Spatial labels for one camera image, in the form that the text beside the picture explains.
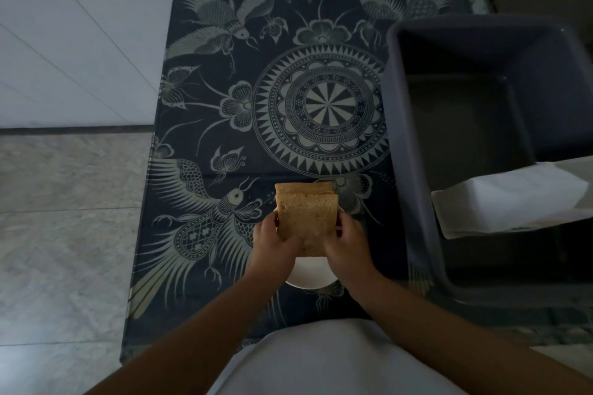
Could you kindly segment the person's left hand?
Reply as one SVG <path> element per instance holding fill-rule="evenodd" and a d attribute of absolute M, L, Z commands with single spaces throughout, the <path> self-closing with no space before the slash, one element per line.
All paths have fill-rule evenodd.
<path fill-rule="evenodd" d="M 253 251 L 251 252 L 245 278 L 254 280 L 276 291 L 290 276 L 295 261 L 283 261 L 278 246 L 282 240 L 277 232 L 278 212 L 272 211 L 254 227 Z M 297 235 L 290 239 L 303 239 Z"/>

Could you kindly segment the person's right hand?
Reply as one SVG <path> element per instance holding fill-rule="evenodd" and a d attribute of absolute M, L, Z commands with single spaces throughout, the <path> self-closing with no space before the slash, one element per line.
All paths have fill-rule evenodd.
<path fill-rule="evenodd" d="M 360 301 L 367 296 L 381 275 L 372 261 L 361 223 L 343 210 L 338 210 L 337 222 L 342 228 L 341 235 L 333 231 L 320 235 L 318 241 L 322 245 L 322 236 L 337 236 L 340 239 L 343 256 L 338 262 L 329 262 L 329 266 L 351 297 Z"/>

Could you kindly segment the brown bread sandwich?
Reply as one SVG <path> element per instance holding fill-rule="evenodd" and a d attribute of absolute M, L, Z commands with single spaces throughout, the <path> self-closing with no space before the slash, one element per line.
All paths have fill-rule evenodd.
<path fill-rule="evenodd" d="M 332 183 L 277 183 L 275 190 L 279 237 L 300 237 L 299 257 L 326 257 L 317 237 L 336 232 L 339 197 Z"/>

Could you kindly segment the person's right forearm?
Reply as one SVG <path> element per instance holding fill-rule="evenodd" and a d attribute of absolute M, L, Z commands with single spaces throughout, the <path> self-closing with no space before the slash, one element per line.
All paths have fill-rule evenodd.
<path fill-rule="evenodd" d="M 593 380 L 426 301 L 377 271 L 343 281 L 399 347 L 470 395 L 593 395 Z"/>

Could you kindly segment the person's left forearm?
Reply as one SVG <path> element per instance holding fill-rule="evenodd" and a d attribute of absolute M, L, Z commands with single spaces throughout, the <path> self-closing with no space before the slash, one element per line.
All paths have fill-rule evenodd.
<path fill-rule="evenodd" d="M 214 301 L 84 395 L 205 395 L 285 279 L 252 265 Z"/>

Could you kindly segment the white plate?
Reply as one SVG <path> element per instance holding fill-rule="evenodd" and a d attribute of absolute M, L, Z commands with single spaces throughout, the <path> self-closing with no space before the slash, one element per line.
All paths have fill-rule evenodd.
<path fill-rule="evenodd" d="M 327 257 L 297 257 L 286 283 L 301 289 L 321 289 L 337 281 Z"/>

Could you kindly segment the person's white shirt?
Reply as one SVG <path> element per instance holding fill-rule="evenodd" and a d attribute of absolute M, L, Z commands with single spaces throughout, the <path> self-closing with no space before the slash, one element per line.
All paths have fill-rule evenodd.
<path fill-rule="evenodd" d="M 371 320 L 273 332 L 236 353 L 207 395 L 468 395 Z"/>

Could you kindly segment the dark patterned tablecloth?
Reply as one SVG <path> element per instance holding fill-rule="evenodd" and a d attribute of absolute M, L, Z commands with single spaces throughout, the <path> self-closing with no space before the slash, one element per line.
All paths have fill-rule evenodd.
<path fill-rule="evenodd" d="M 330 183 L 378 268 L 411 264 L 380 80 L 401 20 L 483 14 L 487 0 L 173 0 L 121 361 L 243 274 L 275 184 Z"/>

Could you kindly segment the white paper sheet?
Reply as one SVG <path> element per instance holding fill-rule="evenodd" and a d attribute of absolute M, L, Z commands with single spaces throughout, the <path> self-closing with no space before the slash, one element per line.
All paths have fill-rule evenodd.
<path fill-rule="evenodd" d="M 431 197 L 448 240 L 593 218 L 593 155 L 472 177 Z"/>

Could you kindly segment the grey plastic tub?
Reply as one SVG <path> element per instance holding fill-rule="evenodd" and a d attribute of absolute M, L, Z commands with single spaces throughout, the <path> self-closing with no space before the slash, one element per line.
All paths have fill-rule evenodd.
<path fill-rule="evenodd" d="M 411 263 L 459 302 L 593 307 L 593 218 L 446 239 L 431 193 L 593 155 L 593 64 L 558 20 L 450 15 L 387 34 L 381 81 Z"/>

